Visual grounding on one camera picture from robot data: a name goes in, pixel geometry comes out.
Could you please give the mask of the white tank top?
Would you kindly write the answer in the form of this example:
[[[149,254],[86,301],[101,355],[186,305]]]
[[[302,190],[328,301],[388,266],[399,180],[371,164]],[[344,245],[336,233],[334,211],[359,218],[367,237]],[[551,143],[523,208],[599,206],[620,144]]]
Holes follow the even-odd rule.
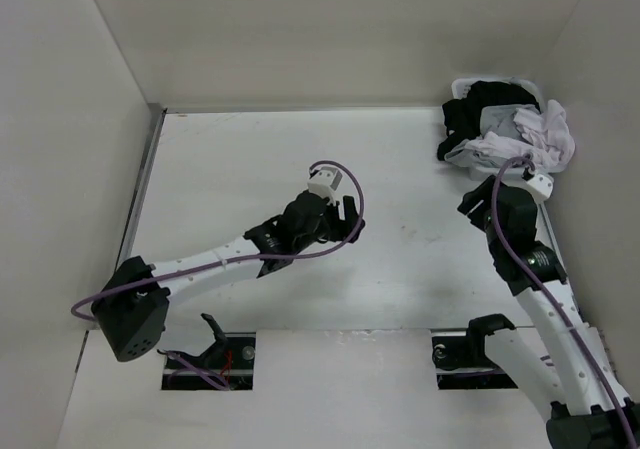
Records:
[[[533,105],[521,105],[514,122],[521,137],[529,144],[527,151],[516,157],[531,159],[536,167],[559,173],[569,165],[576,149],[570,134],[564,107],[556,100],[549,100],[544,113]]]

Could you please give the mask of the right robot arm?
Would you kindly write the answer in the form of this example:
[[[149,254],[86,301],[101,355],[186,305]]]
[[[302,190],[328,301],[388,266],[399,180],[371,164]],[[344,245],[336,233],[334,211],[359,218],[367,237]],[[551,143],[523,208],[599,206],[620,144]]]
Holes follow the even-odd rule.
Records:
[[[532,194],[490,176],[458,210],[485,234],[496,272],[548,355],[536,355],[506,316],[492,314],[469,322],[466,357],[506,373],[537,410],[551,447],[638,447],[639,405],[582,319],[557,254],[537,240]]]

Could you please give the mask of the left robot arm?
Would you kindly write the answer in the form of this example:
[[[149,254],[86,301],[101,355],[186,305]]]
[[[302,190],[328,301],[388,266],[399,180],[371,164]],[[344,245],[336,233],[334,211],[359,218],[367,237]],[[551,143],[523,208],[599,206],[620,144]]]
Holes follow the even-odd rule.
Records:
[[[227,285],[257,280],[297,260],[314,258],[310,247],[332,243],[335,250],[355,242],[365,222],[362,197],[332,202],[310,191],[284,211],[233,241],[181,260],[126,259],[90,304],[119,362],[153,349],[172,351],[169,312],[179,304]]]

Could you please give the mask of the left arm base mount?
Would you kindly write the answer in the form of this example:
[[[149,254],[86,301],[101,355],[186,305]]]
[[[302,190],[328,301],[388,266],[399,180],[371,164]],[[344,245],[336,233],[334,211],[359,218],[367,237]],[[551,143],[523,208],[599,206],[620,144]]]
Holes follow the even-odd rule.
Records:
[[[201,315],[192,327],[177,326],[157,352],[165,358],[164,391],[250,391],[254,385],[257,334],[226,332]]]

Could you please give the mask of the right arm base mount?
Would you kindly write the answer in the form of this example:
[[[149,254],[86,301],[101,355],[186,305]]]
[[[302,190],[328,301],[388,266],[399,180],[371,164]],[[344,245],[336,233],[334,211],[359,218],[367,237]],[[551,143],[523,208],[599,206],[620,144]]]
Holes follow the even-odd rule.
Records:
[[[477,355],[463,333],[432,337],[432,362],[439,390],[516,389],[513,380],[484,355]]]

